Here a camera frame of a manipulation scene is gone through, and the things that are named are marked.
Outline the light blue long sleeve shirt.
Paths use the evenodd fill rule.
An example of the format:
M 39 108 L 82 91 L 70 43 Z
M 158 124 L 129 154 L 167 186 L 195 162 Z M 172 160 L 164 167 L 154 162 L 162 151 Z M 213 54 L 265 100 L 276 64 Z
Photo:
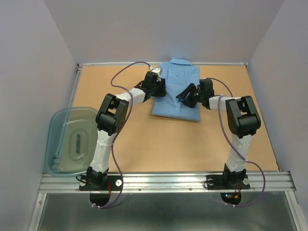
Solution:
M 176 98 L 191 83 L 199 84 L 199 67 L 183 59 L 171 59 L 158 65 L 162 69 L 161 77 L 166 80 L 165 97 L 155 97 L 152 115 L 170 117 L 175 119 L 199 121 L 199 106 L 193 108 L 185 106 Z

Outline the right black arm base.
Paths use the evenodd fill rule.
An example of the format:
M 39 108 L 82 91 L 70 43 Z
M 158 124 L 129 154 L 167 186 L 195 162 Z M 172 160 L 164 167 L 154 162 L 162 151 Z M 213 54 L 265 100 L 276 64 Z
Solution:
M 209 190 L 250 189 L 250 184 L 244 184 L 244 179 L 225 179 L 222 175 L 206 175 L 203 183 Z

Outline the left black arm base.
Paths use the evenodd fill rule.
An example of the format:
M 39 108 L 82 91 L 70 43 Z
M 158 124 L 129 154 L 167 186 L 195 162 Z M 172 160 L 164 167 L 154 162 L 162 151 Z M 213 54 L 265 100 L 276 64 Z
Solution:
M 89 191 L 120 191 L 123 181 L 119 175 L 108 175 L 102 182 L 95 182 L 89 176 L 79 175 L 76 177 L 79 182 L 79 190 L 82 192 Z

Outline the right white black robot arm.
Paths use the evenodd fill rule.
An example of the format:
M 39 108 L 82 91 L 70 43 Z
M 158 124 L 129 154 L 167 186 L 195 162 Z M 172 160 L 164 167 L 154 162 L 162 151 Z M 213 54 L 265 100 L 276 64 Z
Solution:
M 197 103 L 209 110 L 217 110 L 219 119 L 226 112 L 231 139 L 230 154 L 220 175 L 207 175 L 205 187 L 209 190 L 249 189 L 246 174 L 247 153 L 250 142 L 261 126 L 261 120 L 251 96 L 227 97 L 216 95 L 210 78 L 191 83 L 176 96 L 185 106 L 192 108 Z

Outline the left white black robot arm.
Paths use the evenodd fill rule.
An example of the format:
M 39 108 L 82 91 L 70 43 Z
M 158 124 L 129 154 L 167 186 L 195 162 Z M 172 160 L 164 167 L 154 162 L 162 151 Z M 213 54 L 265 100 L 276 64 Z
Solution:
M 77 177 L 81 191 L 100 191 L 110 188 L 107 182 L 109 157 L 116 136 L 123 129 L 133 105 L 151 97 L 166 96 L 166 81 L 161 78 L 162 69 L 148 71 L 143 81 L 131 90 L 118 95 L 107 94 L 96 115 L 98 137 L 94 156 L 86 174 Z

